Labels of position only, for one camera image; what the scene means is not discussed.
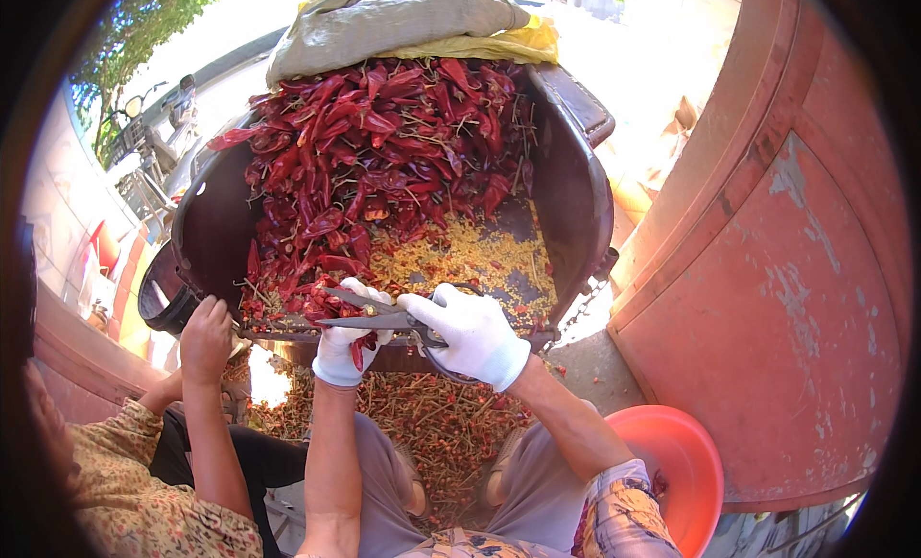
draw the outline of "chili pepper pile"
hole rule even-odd
[[[313,405],[313,376],[275,357],[292,378],[287,402],[253,404],[248,424],[271,436],[300,443]],[[395,442],[410,447],[425,480],[433,514],[415,521],[424,533],[463,526],[484,529],[491,512],[475,503],[483,466],[492,462],[509,430],[531,423],[531,412],[488,385],[465,386],[432,374],[367,372],[358,387],[357,409]]]
[[[451,213],[474,222],[474,208],[490,218],[519,187],[530,195],[537,137],[525,80],[508,60],[369,59],[251,97],[258,120],[208,143],[248,141],[254,154],[248,201],[261,199],[265,216],[241,285],[248,327],[351,316],[318,285],[343,275],[385,285],[374,253],[443,245]]]

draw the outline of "bare hand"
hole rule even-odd
[[[219,386],[233,335],[233,318],[227,304],[214,296],[201,301],[191,313],[179,339],[185,386]]]

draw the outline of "green leaves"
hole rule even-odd
[[[154,47],[182,32],[205,5],[214,0],[114,0],[86,38],[82,54],[70,72],[71,94],[81,121],[96,98],[101,98],[94,149],[100,162],[108,158],[108,144],[117,129],[102,125],[119,87],[131,80],[148,61]]]

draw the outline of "white work glove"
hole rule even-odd
[[[365,286],[358,278],[346,278],[341,283],[343,288],[348,288],[360,297],[374,298],[386,304],[393,304],[393,299],[386,292],[378,292],[370,286]],[[364,367],[359,371],[352,360],[350,345],[369,334],[370,330],[355,328],[340,328],[334,326],[325,329],[319,337],[317,357],[313,359],[313,374],[320,380],[334,386],[358,386],[365,370],[371,366],[371,361],[378,355],[382,345],[390,342],[393,331],[377,331],[378,344],[374,350],[362,347],[361,354],[364,358]]]
[[[499,301],[466,295],[447,283],[435,288],[434,299],[397,298],[397,306],[448,343],[447,348],[425,348],[425,352],[452,372],[492,384],[496,392],[507,389],[528,362],[531,343],[515,335]]]

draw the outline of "black pot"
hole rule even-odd
[[[177,270],[172,240],[168,240],[144,272],[137,297],[137,312],[147,327],[173,336],[182,332],[199,303]]]

